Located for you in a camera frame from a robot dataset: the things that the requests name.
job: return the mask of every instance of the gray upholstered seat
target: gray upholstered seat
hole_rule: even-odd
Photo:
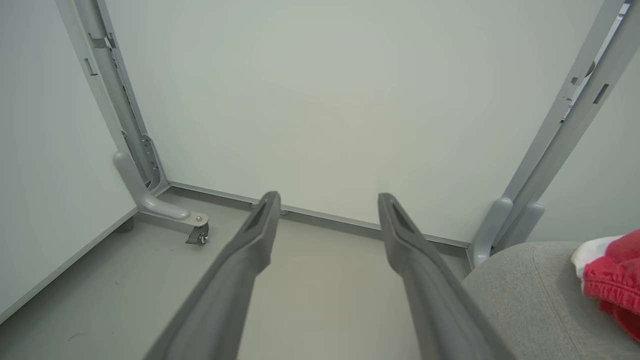
[[[463,281],[517,359],[640,359],[640,345],[580,291],[580,243],[524,243]]]

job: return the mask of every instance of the gray floor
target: gray floor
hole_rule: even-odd
[[[248,215],[248,206],[172,189],[210,216],[209,243],[136,215],[0,325],[2,359],[140,359]],[[418,359],[404,288],[381,241],[283,217],[256,280],[240,359]],[[462,279],[465,251],[439,245]]]

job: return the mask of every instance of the white partition board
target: white partition board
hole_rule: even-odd
[[[106,0],[170,181],[470,242],[602,0]]]
[[[55,1],[0,3],[0,44],[2,322],[136,205]]]
[[[640,52],[540,198],[528,241],[587,241],[640,229]]]

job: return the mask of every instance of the rectangular hole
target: rectangular hole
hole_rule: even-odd
[[[602,96],[604,95],[604,92],[607,91],[608,87],[609,87],[609,84],[602,85],[602,88],[600,89],[598,96],[596,96],[596,99],[593,101],[594,104],[598,104],[600,102],[600,99],[602,99]]]

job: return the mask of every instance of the red garment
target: red garment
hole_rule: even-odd
[[[600,309],[640,341],[640,230],[611,242],[602,257],[584,266],[583,291],[600,299]]]

